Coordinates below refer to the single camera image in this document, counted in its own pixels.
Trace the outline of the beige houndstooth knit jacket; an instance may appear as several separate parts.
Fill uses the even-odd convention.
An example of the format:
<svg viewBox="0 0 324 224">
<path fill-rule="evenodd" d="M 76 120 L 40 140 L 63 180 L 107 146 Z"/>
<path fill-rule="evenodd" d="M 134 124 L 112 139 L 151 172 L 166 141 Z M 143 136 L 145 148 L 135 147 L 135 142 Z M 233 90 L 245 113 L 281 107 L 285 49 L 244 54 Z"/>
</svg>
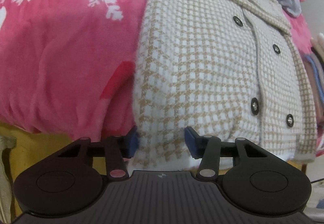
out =
<svg viewBox="0 0 324 224">
<path fill-rule="evenodd" d="M 131 170 L 198 166 L 185 127 L 315 159 L 311 85 L 277 0 L 147 0 L 134 76 Z"/>
</svg>

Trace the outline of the pink floral bed blanket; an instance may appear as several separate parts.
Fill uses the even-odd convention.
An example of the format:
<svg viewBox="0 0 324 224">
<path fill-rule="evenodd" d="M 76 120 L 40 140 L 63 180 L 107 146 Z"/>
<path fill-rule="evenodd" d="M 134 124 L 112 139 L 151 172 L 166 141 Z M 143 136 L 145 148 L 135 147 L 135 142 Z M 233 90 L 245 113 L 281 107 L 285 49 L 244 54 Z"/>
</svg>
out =
<svg viewBox="0 0 324 224">
<path fill-rule="evenodd" d="M 173 63 L 180 76 L 156 126 L 132 110 L 135 58 L 147 0 L 1 0 L 1 121 L 31 133 L 72 139 L 122 135 L 134 125 L 143 141 L 179 143 L 184 128 L 229 136 L 227 115 L 213 115 L 219 86 L 189 75 L 209 65 Z"/>
</svg>

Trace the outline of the blue folded garment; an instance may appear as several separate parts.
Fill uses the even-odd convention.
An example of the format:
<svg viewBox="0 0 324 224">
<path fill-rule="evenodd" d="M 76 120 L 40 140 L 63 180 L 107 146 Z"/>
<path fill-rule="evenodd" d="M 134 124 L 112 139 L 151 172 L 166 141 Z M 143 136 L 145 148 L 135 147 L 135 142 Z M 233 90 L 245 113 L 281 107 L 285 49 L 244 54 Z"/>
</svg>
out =
<svg viewBox="0 0 324 224">
<path fill-rule="evenodd" d="M 312 72 L 315 78 L 315 84 L 317 87 L 317 92 L 319 94 L 321 103 L 323 103 L 323 68 L 319 59 L 314 53 L 306 54 L 306 60 L 310 63 Z"/>
</svg>

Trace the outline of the white fluffy folded garment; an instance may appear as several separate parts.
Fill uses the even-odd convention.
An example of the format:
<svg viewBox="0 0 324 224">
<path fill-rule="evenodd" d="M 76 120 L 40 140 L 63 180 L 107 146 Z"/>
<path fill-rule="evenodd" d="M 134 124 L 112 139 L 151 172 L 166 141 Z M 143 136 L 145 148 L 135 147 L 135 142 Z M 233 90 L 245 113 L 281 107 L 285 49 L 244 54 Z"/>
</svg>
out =
<svg viewBox="0 0 324 224">
<path fill-rule="evenodd" d="M 320 55 L 320 57 L 324 58 L 324 35 L 323 33 L 319 33 L 316 38 L 311 38 L 311 44 L 315 51 Z"/>
</svg>

